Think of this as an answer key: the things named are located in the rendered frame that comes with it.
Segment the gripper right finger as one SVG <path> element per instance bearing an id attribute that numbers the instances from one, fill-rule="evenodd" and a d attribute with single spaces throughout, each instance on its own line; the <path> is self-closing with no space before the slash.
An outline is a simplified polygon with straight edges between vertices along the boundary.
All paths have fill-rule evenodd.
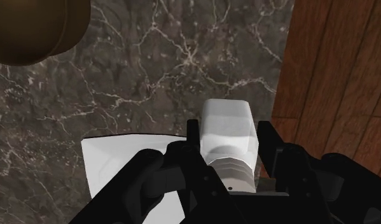
<path id="1" fill-rule="evenodd" d="M 381 224 L 381 177 L 340 153 L 320 159 L 258 122 L 259 156 L 294 224 Z"/>

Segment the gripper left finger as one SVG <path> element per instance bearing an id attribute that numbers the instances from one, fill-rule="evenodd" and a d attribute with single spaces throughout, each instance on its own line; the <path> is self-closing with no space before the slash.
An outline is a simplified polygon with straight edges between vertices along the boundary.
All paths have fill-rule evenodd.
<path id="1" fill-rule="evenodd" d="M 170 192 L 179 194 L 180 224 L 229 224 L 229 195 L 200 154 L 197 120 L 187 121 L 186 139 L 165 153 L 137 152 L 69 224 L 143 224 Z"/>

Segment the white square bottle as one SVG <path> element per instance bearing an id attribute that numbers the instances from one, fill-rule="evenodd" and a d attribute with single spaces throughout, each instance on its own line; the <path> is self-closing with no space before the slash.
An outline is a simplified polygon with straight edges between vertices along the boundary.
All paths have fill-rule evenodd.
<path id="1" fill-rule="evenodd" d="M 200 128 L 200 152 L 227 190 L 256 192 L 258 137 L 249 103 L 208 99 Z"/>

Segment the white flat angular object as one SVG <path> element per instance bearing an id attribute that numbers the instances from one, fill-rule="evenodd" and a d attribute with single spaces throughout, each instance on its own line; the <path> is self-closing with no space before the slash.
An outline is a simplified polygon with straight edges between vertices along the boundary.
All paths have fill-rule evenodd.
<path id="1" fill-rule="evenodd" d="M 90 196 L 95 197 L 138 151 L 150 148 L 165 153 L 169 143 L 185 139 L 161 134 L 84 138 L 81 148 Z M 161 203 L 149 212 L 143 224 L 179 224 L 183 219 L 179 196 L 171 192 L 166 193 Z"/>

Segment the dark bronze round vessel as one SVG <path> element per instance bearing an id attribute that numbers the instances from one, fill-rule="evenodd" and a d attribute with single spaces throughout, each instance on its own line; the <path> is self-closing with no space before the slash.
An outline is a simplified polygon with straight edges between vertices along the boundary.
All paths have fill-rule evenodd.
<path id="1" fill-rule="evenodd" d="M 72 49 L 90 14 L 91 0 L 0 0 L 0 64 L 33 65 Z"/>

